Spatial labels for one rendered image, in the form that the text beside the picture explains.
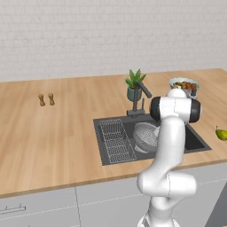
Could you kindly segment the bowl of fruit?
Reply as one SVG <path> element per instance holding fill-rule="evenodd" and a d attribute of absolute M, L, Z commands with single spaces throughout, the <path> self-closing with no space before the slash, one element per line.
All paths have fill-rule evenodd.
<path fill-rule="evenodd" d="M 181 88 L 188 98 L 196 98 L 197 90 L 200 88 L 200 85 L 193 79 L 182 77 L 171 79 L 169 85 L 171 89 Z"/>

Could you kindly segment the grey cupboard door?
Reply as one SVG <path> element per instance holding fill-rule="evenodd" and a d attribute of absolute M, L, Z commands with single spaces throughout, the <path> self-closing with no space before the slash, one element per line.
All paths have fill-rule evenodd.
<path fill-rule="evenodd" d="M 227 226 L 227 163 L 188 168 L 198 183 L 196 194 L 176 205 L 173 217 L 181 227 Z M 149 198 L 134 177 L 76 189 L 82 227 L 137 227 Z"/>

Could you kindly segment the dark grey sink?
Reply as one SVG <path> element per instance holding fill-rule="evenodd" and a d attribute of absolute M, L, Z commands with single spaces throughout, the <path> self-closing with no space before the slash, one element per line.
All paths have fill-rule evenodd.
<path fill-rule="evenodd" d="M 144 121 L 151 123 L 154 127 L 159 126 L 159 123 L 148 113 L 140 115 L 136 119 L 118 116 L 93 121 L 104 166 L 155 157 L 155 152 L 141 153 L 135 150 L 134 128 L 137 123 Z"/>

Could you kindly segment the dark grey sink faucet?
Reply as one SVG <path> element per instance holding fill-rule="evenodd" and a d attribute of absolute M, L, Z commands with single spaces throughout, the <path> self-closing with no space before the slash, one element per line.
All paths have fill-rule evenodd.
<path fill-rule="evenodd" d="M 128 100 L 133 102 L 133 108 L 127 111 L 127 116 L 133 119 L 136 119 L 139 115 L 145 114 L 143 107 L 140 109 L 137 108 L 137 102 L 142 97 L 142 93 L 144 93 L 148 98 L 152 97 L 151 92 L 144 86 L 142 82 L 137 82 L 135 89 L 128 88 L 127 97 Z"/>

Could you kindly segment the green pear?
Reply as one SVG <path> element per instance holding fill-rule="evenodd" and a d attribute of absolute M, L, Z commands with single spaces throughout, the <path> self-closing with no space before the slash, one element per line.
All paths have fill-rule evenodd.
<path fill-rule="evenodd" d="M 222 141 L 227 140 L 227 130 L 216 128 L 215 133 L 220 140 Z"/>

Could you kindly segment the grey cupboard drawer front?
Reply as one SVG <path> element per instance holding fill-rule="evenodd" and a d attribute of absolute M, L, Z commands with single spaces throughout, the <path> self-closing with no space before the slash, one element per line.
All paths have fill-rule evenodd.
<path fill-rule="evenodd" d="M 20 204 L 26 210 L 0 215 L 0 227 L 80 227 L 74 188 L 0 199 L 0 209 Z"/>

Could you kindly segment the white colander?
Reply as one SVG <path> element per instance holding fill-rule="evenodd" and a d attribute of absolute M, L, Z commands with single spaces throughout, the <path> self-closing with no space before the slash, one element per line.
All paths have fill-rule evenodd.
<path fill-rule="evenodd" d="M 155 153 L 157 150 L 159 130 L 159 127 L 149 122 L 137 123 L 133 132 L 135 150 L 140 153 Z"/>

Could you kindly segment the potted green plant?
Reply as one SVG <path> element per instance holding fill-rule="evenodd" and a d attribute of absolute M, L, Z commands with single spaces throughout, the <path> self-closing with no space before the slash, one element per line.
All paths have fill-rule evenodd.
<path fill-rule="evenodd" d="M 128 100 L 134 101 L 134 91 L 137 82 L 142 82 L 145 79 L 145 74 L 141 75 L 141 70 L 138 69 L 134 74 L 132 70 L 129 70 L 129 78 L 125 79 L 126 84 L 128 85 L 127 97 Z"/>

